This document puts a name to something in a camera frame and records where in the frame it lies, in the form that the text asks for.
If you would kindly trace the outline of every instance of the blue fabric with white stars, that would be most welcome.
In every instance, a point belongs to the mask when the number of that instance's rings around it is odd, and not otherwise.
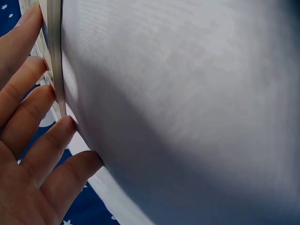
[[[18,0],[0,0],[0,37],[9,32],[16,25],[20,16],[21,12]],[[38,129],[38,132],[31,140],[20,159],[24,157],[30,146],[53,125],[54,122],[47,127],[40,127]],[[70,151],[65,150],[57,166],[62,164],[70,156]],[[119,223],[106,209],[105,205],[91,188],[89,183],[87,183],[82,192],[75,199],[61,224],[118,225]]]

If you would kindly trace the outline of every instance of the hand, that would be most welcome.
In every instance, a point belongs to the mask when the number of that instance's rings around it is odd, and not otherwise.
[[[59,225],[87,179],[102,166],[97,153],[85,151],[53,171],[76,131],[70,117],[57,122],[17,164],[55,99],[45,85],[22,101],[46,71],[42,58],[28,57],[41,25],[40,8],[34,4],[0,38],[1,225]]]

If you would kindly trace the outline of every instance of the knuckle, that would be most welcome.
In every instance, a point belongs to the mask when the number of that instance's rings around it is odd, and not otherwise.
[[[24,109],[34,120],[39,121],[41,119],[40,109],[35,104],[20,103],[20,108]]]
[[[48,143],[48,145],[50,145],[55,151],[63,151],[63,149],[60,147],[59,137],[51,133],[46,133],[43,138],[45,142]]]
[[[66,174],[68,174],[69,178],[74,180],[75,184],[84,184],[83,178],[74,164],[66,161],[64,162],[62,168],[66,171]]]
[[[28,173],[28,175],[34,180],[36,181],[38,178],[38,170],[36,168],[36,166],[34,165],[34,163],[28,161],[28,160],[24,160],[21,162],[21,166],[23,166],[23,168],[25,168],[26,172]]]
[[[20,92],[13,84],[7,83],[3,88],[3,92],[6,93],[13,101],[20,101]]]

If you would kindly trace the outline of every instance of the fingernail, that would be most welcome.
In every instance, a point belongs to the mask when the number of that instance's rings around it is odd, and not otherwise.
[[[26,23],[30,18],[31,16],[34,14],[34,12],[36,11],[36,9],[38,8],[39,6],[39,2],[36,1],[35,3],[33,3],[28,9],[27,11],[24,13],[24,15],[22,15],[22,17],[19,19],[17,26],[20,26],[24,23]]]
[[[74,123],[74,120],[71,116],[65,116],[61,119],[61,123],[70,128],[71,130],[76,130],[76,124]]]

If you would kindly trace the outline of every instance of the white fabric edge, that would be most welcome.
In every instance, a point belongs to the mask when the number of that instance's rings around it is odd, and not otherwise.
[[[70,107],[66,104],[67,108],[67,115],[71,116],[76,122],[77,119],[70,109]],[[58,116],[55,113],[55,110],[53,107],[50,109],[55,122],[59,120]],[[83,138],[80,136],[78,132],[76,132],[69,143],[67,147],[72,155],[76,155],[82,151],[90,150],[87,144],[84,142]],[[104,181],[100,180],[98,177],[105,177]],[[137,208],[137,206],[127,197],[126,193],[119,187],[118,183],[113,179],[111,174],[106,170],[106,168],[103,166],[99,171],[97,171],[92,177],[88,179],[88,182],[92,189],[95,191],[95,193],[98,195],[98,197],[103,201],[105,204],[107,210],[113,214],[113,216],[116,218],[116,220],[121,225],[140,225],[138,223],[135,223],[134,221],[143,221],[144,225],[152,225],[153,223],[144,215],[144,213]],[[110,201],[111,195],[105,195],[105,192],[113,192],[113,194],[116,196],[116,199],[119,201],[113,202]],[[122,205],[119,203],[127,202],[130,204],[130,208],[135,208],[134,214],[128,214],[127,208],[128,205]]]

